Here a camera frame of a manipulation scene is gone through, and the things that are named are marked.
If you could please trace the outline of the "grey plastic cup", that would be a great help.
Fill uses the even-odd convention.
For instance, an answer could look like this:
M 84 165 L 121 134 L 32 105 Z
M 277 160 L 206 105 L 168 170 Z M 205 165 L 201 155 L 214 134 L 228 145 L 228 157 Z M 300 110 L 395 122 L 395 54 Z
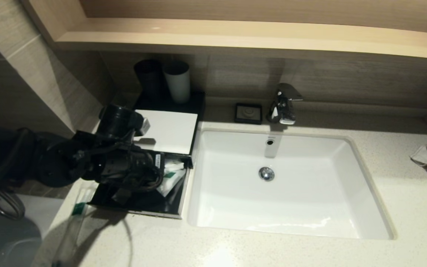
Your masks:
M 189 65 L 183 61 L 172 61 L 164 65 L 163 73 L 173 101 L 187 103 L 191 95 Z

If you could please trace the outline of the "black glossy box drawer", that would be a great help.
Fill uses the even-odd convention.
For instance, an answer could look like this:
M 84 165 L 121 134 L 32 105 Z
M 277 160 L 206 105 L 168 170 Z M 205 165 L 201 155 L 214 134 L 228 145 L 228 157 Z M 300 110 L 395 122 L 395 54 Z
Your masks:
M 116 205 L 112 196 L 120 185 L 100 184 L 89 202 L 89 205 L 97 208 L 105 208 L 114 211 L 123 211 L 132 214 L 146 216 L 165 217 L 173 219 L 182 218 L 183 203 L 186 195 L 189 173 L 193 169 L 195 158 L 191 155 L 165 153 L 165 159 L 180 159 L 186 169 L 185 177 L 174 186 L 168 196 L 163 197 L 155 191 L 132 191 L 132 197 L 126 205 Z

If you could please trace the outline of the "black tray with white liner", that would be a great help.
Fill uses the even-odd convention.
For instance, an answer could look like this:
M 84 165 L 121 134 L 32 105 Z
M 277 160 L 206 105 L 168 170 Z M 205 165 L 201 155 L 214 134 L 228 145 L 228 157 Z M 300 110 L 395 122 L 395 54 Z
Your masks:
M 134 143 L 145 150 L 191 155 L 205 97 L 204 92 L 194 91 L 187 103 L 177 104 L 172 99 L 151 101 L 142 93 L 133 108 L 148 119 L 150 128 L 144 136 L 134 137 Z

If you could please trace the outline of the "chrome sink faucet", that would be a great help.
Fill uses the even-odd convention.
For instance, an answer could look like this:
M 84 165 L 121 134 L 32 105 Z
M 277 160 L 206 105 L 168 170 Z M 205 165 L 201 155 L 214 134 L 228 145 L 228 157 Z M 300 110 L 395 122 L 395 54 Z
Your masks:
M 301 93 L 289 83 L 279 83 L 274 100 L 266 114 L 266 120 L 270 123 L 294 125 L 296 122 L 294 101 L 303 101 Z

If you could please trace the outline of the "black square soap dish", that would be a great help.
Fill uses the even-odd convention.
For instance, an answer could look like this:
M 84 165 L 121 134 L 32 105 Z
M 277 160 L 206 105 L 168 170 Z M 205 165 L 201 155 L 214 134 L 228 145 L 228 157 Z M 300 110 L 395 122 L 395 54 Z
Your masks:
M 234 122 L 261 125 L 262 106 L 256 104 L 236 103 Z

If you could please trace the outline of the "small sachet with green label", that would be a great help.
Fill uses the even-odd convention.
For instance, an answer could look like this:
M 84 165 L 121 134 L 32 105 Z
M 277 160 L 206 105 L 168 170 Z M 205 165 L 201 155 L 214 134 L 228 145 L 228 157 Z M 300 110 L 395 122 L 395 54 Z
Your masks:
M 156 188 L 157 192 L 163 197 L 168 196 L 180 179 L 185 177 L 185 173 L 186 169 L 178 169 L 165 174 L 162 183 Z

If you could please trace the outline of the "light wooden wall shelf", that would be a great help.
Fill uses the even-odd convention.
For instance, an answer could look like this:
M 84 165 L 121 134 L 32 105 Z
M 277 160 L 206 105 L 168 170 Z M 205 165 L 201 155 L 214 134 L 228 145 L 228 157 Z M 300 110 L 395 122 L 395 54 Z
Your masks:
M 64 50 L 427 59 L 427 0 L 21 0 Z

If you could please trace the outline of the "long clear toothbrush packet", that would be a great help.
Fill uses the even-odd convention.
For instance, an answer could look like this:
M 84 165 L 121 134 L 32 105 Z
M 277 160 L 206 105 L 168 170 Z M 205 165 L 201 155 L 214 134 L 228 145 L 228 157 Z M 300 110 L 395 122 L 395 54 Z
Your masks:
M 96 189 L 97 186 L 88 181 L 84 181 L 81 184 L 72 212 L 67 221 L 66 230 L 52 259 L 51 267 L 74 267 L 78 235 L 88 210 L 88 203 L 93 198 Z

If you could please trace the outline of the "white ceramic sink basin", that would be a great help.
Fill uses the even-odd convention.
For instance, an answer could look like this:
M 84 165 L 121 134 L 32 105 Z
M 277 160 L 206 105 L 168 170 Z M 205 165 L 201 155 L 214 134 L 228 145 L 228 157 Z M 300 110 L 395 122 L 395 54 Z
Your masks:
M 203 131 L 188 223 L 278 234 L 391 240 L 393 231 L 349 140 Z M 259 169 L 270 167 L 272 181 Z

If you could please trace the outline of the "black plastic cup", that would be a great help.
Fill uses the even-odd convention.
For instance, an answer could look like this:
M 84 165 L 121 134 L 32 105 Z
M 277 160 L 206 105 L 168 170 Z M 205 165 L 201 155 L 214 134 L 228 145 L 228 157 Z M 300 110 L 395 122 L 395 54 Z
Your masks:
M 141 85 L 142 92 L 151 101 L 162 100 L 164 82 L 161 63 L 153 59 L 142 60 L 134 65 L 134 71 Z

